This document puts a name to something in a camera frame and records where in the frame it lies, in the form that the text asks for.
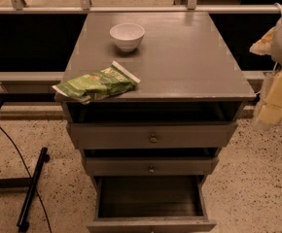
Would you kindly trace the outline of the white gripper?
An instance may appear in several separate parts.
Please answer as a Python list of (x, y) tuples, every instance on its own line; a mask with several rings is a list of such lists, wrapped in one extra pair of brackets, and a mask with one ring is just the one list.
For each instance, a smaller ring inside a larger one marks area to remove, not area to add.
[[(274, 28), (270, 28), (260, 40), (249, 48), (249, 52), (256, 55), (271, 55), (273, 33)], [(267, 125), (274, 125), (282, 118), (282, 70), (273, 78), (265, 101), (267, 104), (261, 106), (257, 121)]]

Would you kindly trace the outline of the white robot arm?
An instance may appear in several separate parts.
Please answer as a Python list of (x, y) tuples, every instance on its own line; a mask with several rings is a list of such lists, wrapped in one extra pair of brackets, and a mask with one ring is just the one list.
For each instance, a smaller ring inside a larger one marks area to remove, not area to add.
[(275, 64), (281, 66), (280, 71), (267, 75), (263, 82), (261, 99), (253, 118), (254, 125), (261, 129), (277, 124), (282, 118), (282, 8), (278, 3), (275, 6), (280, 10), (281, 18), (249, 49), (256, 55), (270, 55)]

